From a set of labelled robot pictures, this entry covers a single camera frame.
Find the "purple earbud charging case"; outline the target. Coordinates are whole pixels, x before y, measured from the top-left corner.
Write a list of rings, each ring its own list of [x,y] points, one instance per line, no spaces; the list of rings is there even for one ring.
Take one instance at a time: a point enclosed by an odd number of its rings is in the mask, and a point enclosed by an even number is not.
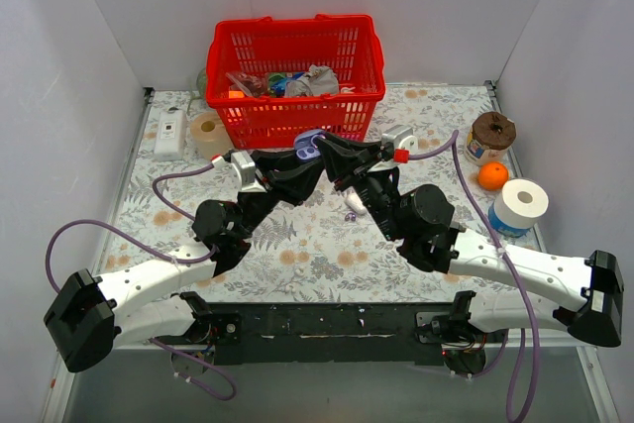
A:
[[[293,148],[297,158],[303,162],[319,158],[321,154],[315,141],[317,138],[324,137],[325,132],[321,129],[309,130],[296,136],[293,141]]]

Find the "white earbud charging case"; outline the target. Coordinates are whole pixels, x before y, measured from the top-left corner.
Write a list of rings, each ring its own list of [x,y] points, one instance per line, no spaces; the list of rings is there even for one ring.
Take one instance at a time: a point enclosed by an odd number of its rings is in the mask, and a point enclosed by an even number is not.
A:
[[[351,192],[345,197],[345,203],[356,215],[366,215],[367,207],[363,204],[360,196],[356,192]]]

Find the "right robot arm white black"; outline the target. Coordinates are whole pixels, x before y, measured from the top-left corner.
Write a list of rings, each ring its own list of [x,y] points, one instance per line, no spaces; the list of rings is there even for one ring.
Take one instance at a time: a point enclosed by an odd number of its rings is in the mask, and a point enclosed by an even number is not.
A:
[[[358,143],[330,133],[312,141],[336,189],[353,188],[398,252],[424,272],[482,277],[518,290],[517,310],[476,295],[448,317],[450,333],[470,341],[479,333],[528,327],[563,330],[584,343],[616,348],[622,343],[625,290],[615,255],[596,250],[587,258],[550,255],[503,245],[454,223],[454,206],[435,184],[398,190],[399,165],[410,152],[387,141]]]

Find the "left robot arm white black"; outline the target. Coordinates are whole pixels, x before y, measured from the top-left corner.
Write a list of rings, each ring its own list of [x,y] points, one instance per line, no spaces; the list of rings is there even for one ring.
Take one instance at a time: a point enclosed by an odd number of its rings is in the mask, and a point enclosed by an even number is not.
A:
[[[178,290],[236,267],[250,249],[253,231],[281,202],[302,204],[324,170],[320,156],[299,151],[233,152],[216,156],[211,168],[229,168],[239,180],[234,201],[208,199],[191,216],[193,239],[171,252],[127,240],[151,259],[122,271],[73,273],[56,293],[44,324],[65,367],[93,368],[118,346],[161,336],[203,342],[209,317]]]

